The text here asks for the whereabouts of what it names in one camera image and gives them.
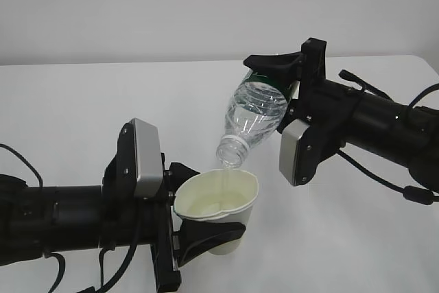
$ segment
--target white tabletop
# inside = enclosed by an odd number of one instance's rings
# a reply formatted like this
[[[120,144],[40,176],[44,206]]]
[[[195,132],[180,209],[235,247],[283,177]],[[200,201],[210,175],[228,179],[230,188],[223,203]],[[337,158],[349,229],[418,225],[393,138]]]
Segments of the white tabletop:
[[[329,58],[327,77],[348,69],[408,103],[438,82],[414,56]],[[133,117],[159,129],[167,164],[218,167],[226,103],[246,73],[240,61],[0,67],[0,141],[23,153],[49,185],[99,185],[120,127]],[[439,95],[424,104],[438,108]],[[280,135],[255,148],[244,169],[260,182],[241,246],[205,254],[182,270],[182,293],[437,292],[439,206],[408,202],[334,156],[312,182],[290,187],[278,172]],[[400,186],[407,170],[352,146],[346,151]],[[0,152],[0,172],[36,180]],[[64,253],[57,292],[98,286],[97,250]],[[106,255],[106,275],[126,248]],[[47,292],[57,264],[39,259],[0,268],[1,292]],[[155,292],[149,246],[139,247],[112,293]]]

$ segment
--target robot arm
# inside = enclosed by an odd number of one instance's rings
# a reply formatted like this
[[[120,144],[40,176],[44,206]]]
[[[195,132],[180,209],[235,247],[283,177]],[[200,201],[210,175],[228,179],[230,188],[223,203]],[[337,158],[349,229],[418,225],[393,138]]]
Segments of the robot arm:
[[[437,200],[433,191],[439,192],[439,110],[414,105],[439,85],[428,88],[408,106],[401,105],[348,71],[343,70],[340,77],[356,82],[360,89],[326,79],[325,49],[326,42],[310,38],[298,53],[250,56],[244,61],[285,88],[300,83],[298,98],[291,100],[278,127],[282,174],[293,186],[307,184],[318,164],[334,154],[363,170],[340,150],[351,143],[408,168],[426,189],[400,188],[364,169],[369,176],[408,200],[422,204]]]
[[[18,152],[6,148],[34,171]],[[181,283],[179,267],[239,239],[246,229],[241,223],[183,220],[180,230],[173,230],[175,192],[196,174],[181,163],[165,169],[157,128],[133,119],[119,133],[117,153],[105,170],[102,186],[43,187],[40,181],[40,187],[28,187],[19,178],[0,175],[0,266],[43,255],[56,257],[60,271],[52,293],[65,268],[57,252],[129,245],[112,279],[104,284],[101,272],[102,286],[82,291],[102,293],[121,278],[137,245],[149,244],[157,292],[174,292]]]

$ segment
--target plastic water bottle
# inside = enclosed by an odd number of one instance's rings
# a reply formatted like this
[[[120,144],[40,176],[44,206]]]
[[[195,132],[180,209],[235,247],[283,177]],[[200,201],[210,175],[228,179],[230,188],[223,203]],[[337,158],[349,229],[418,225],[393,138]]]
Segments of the plastic water bottle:
[[[230,99],[226,110],[225,134],[217,157],[225,168],[238,168],[250,149],[267,139],[278,127],[293,93],[281,92],[265,75],[250,70]]]

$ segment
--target stacked paper cup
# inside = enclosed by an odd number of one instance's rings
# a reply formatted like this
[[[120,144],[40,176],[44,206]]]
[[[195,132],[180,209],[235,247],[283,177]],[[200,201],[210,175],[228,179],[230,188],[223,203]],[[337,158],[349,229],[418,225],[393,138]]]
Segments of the stacked paper cup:
[[[190,178],[180,187],[174,211],[182,219],[247,225],[258,190],[257,177],[249,172],[214,169]],[[210,252],[225,255],[233,252],[240,242],[241,239],[237,239]]]

